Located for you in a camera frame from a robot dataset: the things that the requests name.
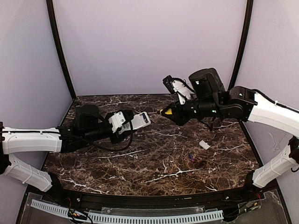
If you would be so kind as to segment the white remote control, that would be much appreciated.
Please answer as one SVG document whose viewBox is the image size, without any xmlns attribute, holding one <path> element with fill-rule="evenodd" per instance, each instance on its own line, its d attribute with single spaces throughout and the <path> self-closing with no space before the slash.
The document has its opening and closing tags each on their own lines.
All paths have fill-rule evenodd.
<svg viewBox="0 0 299 224">
<path fill-rule="evenodd" d="M 132 123 L 133 130 L 134 130 L 134 131 L 137 130 L 137 129 L 146 127 L 146 126 L 148 126 L 148 125 L 151 124 L 151 122 L 150 122 L 150 124 L 145 124 L 145 122 L 144 122 L 144 120 L 143 120 L 143 117 L 142 117 L 142 114 L 143 114 L 143 113 L 146 113 L 146 114 L 147 114 L 147 112 L 142 112 L 142 113 L 140 113 L 140 114 L 135 115 L 134 118 L 131 120 L 131 123 Z M 123 131 L 131 130 L 129 122 L 126 123 L 126 124 L 124 124 L 124 125 L 122 125 L 120 130 L 123 130 Z"/>
</svg>

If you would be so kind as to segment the yellow handled screwdriver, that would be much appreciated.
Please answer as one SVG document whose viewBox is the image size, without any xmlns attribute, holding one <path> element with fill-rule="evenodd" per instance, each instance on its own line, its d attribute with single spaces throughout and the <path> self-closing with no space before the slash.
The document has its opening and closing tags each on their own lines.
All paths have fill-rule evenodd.
<svg viewBox="0 0 299 224">
<path fill-rule="evenodd" d="M 159 115 L 172 115 L 172 109 L 168 109 L 167 111 L 164 111 L 163 109 L 159 110 L 156 112 L 156 114 L 159 114 Z"/>
</svg>

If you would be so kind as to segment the white battery cover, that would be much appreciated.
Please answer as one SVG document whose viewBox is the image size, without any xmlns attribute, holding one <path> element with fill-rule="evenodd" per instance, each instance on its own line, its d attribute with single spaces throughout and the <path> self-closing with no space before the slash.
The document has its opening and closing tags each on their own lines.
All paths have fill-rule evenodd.
<svg viewBox="0 0 299 224">
<path fill-rule="evenodd" d="M 204 140 L 201 140 L 200 142 L 199 142 L 199 145 L 203 148 L 203 149 L 205 149 L 205 150 L 208 150 L 211 146 L 208 144 L 208 143 L 206 143 Z"/>
</svg>

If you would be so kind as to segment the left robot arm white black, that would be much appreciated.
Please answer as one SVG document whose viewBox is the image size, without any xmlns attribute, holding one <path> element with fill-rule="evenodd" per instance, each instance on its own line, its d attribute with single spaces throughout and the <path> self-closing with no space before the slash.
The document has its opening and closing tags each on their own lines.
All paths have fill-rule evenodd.
<svg viewBox="0 0 299 224">
<path fill-rule="evenodd" d="M 100 115 L 96 105 L 84 105 L 76 109 L 72 125 L 40 130 L 13 129 L 0 127 L 0 173 L 13 177 L 24 184 L 31 185 L 42 192 L 61 189 L 55 174 L 43 172 L 21 161 L 17 152 L 55 152 L 70 153 L 93 145 L 98 149 L 105 147 L 96 141 L 109 138 L 112 143 L 120 142 L 124 136 L 119 134 L 122 126 L 133 127 L 132 110 L 119 110 Z"/>
</svg>

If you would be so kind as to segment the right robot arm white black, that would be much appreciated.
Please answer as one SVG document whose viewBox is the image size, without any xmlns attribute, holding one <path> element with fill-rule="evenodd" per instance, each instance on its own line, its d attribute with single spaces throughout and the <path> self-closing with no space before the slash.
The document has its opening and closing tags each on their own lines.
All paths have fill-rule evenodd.
<svg viewBox="0 0 299 224">
<path fill-rule="evenodd" d="M 225 90 L 214 68 L 202 69 L 189 76 L 191 85 L 168 75 L 163 84 L 178 101 L 159 111 L 178 126 L 189 120 L 205 118 L 236 119 L 260 123 L 292 135 L 288 145 L 261 168 L 246 177 L 246 188 L 262 189 L 272 180 L 299 164 L 299 112 L 270 99 L 259 90 L 235 86 Z"/>
</svg>

